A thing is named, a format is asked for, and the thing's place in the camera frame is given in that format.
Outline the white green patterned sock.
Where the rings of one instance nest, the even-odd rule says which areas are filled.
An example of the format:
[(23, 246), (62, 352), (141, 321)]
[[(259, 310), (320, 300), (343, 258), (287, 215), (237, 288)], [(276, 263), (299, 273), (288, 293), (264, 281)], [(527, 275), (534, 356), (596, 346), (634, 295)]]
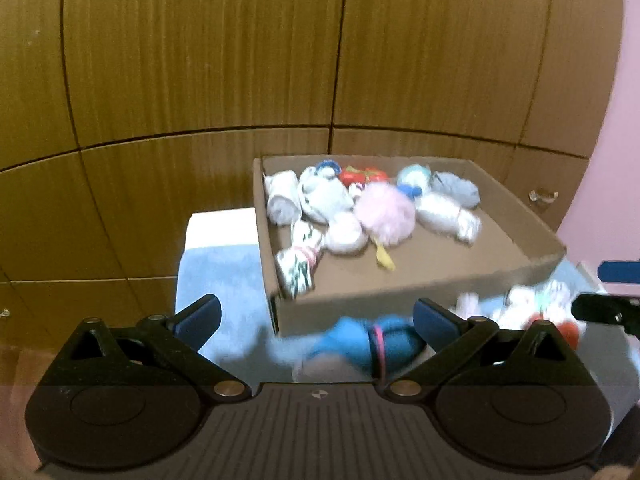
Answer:
[(303, 296), (314, 288), (314, 269), (321, 258), (324, 236), (305, 220), (291, 224), (291, 246), (274, 257), (280, 285), (288, 298)]

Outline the white grey sock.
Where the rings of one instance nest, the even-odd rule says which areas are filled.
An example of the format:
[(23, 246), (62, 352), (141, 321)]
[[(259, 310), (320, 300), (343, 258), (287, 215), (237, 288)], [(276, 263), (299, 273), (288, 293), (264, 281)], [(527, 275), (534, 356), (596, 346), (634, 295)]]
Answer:
[(290, 226), (302, 218), (302, 205), (298, 196), (298, 177), (293, 170), (279, 171), (264, 177), (267, 195), (266, 211), (275, 226)]

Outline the pink fluffy pompom slipper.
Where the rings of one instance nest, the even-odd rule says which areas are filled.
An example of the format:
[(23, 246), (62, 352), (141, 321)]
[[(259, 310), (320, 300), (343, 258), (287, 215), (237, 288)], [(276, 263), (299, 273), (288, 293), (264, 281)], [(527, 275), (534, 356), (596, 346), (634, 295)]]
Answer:
[(416, 228), (413, 201), (388, 182), (368, 184), (356, 200), (354, 214), (369, 236), (385, 247), (408, 240)]

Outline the red orange sock bundle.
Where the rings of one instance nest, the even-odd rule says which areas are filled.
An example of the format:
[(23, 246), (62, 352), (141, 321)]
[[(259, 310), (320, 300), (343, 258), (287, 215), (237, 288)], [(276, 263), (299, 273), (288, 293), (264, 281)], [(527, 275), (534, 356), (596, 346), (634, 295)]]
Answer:
[[(525, 328), (529, 328), (537, 321), (545, 321), (541, 314), (536, 313), (529, 318), (529, 320), (524, 325)], [(563, 320), (561, 322), (554, 323), (554, 326), (559, 330), (560, 334), (563, 336), (564, 340), (573, 350), (577, 350), (579, 347), (580, 340), (582, 339), (582, 332), (580, 331), (580, 326), (576, 321), (572, 320)]]

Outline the light blue blanket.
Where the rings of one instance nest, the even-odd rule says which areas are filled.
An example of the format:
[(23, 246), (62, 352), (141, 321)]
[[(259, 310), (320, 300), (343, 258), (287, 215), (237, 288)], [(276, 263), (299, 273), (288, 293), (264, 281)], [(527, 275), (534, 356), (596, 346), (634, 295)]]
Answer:
[[(278, 337), (272, 328), (255, 245), (192, 248), (183, 253), (176, 309), (206, 294), (221, 303), (221, 324), (201, 348), (209, 361), (256, 388), (290, 382), (292, 369), (319, 338), (317, 333)], [(587, 324), (578, 356), (622, 416), (639, 400), (638, 341), (618, 326)]]

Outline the blue white mesh slipper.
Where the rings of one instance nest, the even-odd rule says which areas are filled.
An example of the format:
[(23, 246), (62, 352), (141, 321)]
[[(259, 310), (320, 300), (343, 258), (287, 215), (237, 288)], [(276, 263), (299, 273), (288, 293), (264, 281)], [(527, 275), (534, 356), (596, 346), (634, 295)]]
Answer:
[(427, 358), (427, 343), (408, 318), (340, 318), (294, 366), (294, 382), (386, 384)]

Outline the white mattress corner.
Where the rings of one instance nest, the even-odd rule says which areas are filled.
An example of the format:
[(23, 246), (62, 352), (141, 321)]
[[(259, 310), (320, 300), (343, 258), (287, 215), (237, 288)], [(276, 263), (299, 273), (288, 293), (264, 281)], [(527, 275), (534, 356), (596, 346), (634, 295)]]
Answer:
[(186, 226), (185, 250), (257, 244), (253, 207), (194, 212)]

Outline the white ribbed rolled sock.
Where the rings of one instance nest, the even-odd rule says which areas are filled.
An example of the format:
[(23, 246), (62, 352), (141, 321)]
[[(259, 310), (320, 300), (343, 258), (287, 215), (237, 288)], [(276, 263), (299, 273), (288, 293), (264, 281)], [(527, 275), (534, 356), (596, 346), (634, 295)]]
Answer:
[(467, 245), (473, 245), (480, 235), (480, 218), (446, 195), (423, 194), (414, 201), (414, 208), (416, 220), (434, 233), (453, 237)]

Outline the pale pink rolled sock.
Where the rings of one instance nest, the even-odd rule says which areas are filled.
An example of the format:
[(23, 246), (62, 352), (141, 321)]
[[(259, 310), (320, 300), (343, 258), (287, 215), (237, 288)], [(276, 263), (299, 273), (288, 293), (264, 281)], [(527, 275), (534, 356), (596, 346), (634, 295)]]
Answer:
[(352, 256), (363, 251), (369, 237), (352, 211), (340, 211), (324, 233), (323, 247), (333, 255)]

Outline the brown cardboard box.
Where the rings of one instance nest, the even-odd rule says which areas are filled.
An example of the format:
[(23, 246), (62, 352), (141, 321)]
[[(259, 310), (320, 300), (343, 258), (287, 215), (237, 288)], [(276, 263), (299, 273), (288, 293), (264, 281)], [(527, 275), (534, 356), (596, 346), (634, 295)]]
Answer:
[(262, 277), (274, 331), (281, 337), (324, 332), (343, 316), (408, 316), (416, 300), (430, 298), (453, 306), (462, 292), (482, 298), (501, 296), (514, 285), (550, 278), (566, 254), (555, 232), (475, 162), (433, 156), (340, 155), (341, 165), (381, 169), (396, 176), (410, 164), (457, 174), (477, 185), (482, 222), (476, 242), (465, 245), (418, 226), (412, 237), (390, 248), (395, 270), (378, 266), (373, 246), (355, 257), (325, 254), (314, 270), (314, 288), (296, 299), (285, 296), (276, 253), (291, 245), (290, 230), (267, 218), (264, 179), (278, 171), (302, 172), (321, 162), (319, 155), (269, 156), (253, 162), (253, 195)]

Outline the teal white rolled sock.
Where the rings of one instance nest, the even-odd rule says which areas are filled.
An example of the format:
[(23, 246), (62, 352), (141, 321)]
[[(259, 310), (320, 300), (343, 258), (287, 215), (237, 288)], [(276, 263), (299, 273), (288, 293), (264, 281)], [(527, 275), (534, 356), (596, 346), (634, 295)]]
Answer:
[(396, 177), (396, 186), (410, 200), (424, 195), (431, 188), (431, 168), (414, 164), (402, 168)]

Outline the white blue rolled sock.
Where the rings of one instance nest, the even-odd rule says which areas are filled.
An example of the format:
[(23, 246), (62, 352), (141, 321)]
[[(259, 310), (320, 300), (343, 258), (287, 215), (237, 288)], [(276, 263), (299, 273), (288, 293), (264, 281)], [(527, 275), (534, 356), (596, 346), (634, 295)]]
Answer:
[(340, 180), (342, 168), (332, 159), (303, 170), (298, 179), (298, 198), (303, 214), (312, 222), (328, 224), (340, 212), (354, 208), (354, 200)]

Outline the red green sock bundle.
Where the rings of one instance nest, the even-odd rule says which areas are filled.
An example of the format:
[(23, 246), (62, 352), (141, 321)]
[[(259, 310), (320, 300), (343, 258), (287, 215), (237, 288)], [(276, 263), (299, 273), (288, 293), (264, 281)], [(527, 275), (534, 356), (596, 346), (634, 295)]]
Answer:
[(340, 181), (349, 188), (352, 184), (367, 185), (372, 182), (387, 182), (388, 175), (378, 168), (356, 168), (347, 166), (338, 175)]

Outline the wooden wardrobe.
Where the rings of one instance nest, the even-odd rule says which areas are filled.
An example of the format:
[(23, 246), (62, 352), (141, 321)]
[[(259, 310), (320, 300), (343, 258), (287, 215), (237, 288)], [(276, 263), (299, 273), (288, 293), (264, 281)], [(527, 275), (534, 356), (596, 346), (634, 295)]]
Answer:
[(1, 0), (1, 341), (166, 308), (267, 154), (474, 160), (564, 219), (624, 0)]

